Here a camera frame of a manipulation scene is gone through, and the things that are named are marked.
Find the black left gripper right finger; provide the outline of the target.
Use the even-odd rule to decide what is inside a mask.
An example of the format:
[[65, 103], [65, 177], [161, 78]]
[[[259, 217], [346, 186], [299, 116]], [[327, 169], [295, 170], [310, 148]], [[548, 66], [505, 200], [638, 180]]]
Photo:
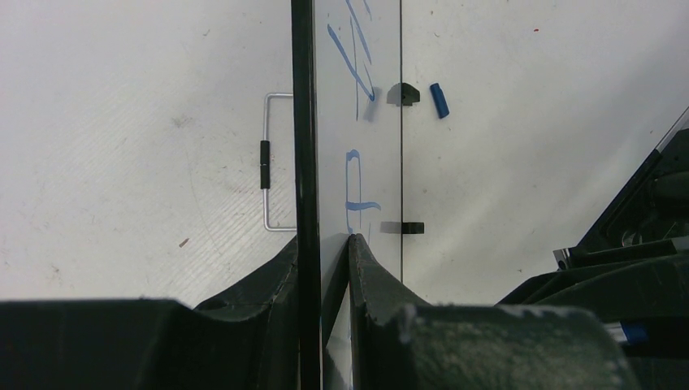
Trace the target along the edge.
[[591, 313], [432, 305], [348, 239], [357, 389], [624, 389], [627, 363]]

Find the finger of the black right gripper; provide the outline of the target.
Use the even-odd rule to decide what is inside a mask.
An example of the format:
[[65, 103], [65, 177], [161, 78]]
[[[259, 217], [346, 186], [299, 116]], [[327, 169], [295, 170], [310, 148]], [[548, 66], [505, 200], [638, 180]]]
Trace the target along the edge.
[[621, 344], [644, 389], [688, 387], [688, 256], [588, 266], [531, 277], [502, 305], [573, 306], [603, 323], [642, 323], [649, 342]]

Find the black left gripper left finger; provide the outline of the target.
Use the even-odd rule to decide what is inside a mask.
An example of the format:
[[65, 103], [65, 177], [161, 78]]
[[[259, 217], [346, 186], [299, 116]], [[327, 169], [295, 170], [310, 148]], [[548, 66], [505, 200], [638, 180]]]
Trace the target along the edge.
[[4, 301], [4, 389], [294, 389], [297, 243], [189, 308], [169, 299]]

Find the blue whiteboard marker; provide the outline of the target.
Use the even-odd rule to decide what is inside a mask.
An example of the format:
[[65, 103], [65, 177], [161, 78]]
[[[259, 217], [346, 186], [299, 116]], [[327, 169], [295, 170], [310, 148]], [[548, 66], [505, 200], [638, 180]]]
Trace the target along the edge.
[[650, 340], [648, 330], [642, 323], [605, 323], [605, 330], [622, 345], [637, 345]]

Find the blue marker cap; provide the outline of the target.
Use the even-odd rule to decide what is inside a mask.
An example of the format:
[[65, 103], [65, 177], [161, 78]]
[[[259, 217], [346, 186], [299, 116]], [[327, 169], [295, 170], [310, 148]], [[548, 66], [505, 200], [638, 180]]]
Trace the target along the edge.
[[429, 86], [429, 89], [431, 92], [431, 97], [433, 99], [438, 118], [446, 118], [449, 115], [450, 111], [443, 89], [440, 87], [438, 83], [431, 84]]

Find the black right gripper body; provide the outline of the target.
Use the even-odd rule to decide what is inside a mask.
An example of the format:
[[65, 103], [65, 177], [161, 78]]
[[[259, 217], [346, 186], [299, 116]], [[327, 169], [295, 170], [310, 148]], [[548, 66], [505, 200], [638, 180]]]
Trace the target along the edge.
[[688, 111], [685, 110], [574, 247], [553, 252], [560, 270], [688, 250]]

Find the black framed whiteboard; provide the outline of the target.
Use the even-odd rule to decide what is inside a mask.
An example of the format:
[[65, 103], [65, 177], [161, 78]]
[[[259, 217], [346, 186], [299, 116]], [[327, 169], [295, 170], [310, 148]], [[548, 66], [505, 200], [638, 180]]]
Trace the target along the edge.
[[301, 387], [353, 383], [347, 242], [403, 273], [402, 6], [294, 1]]

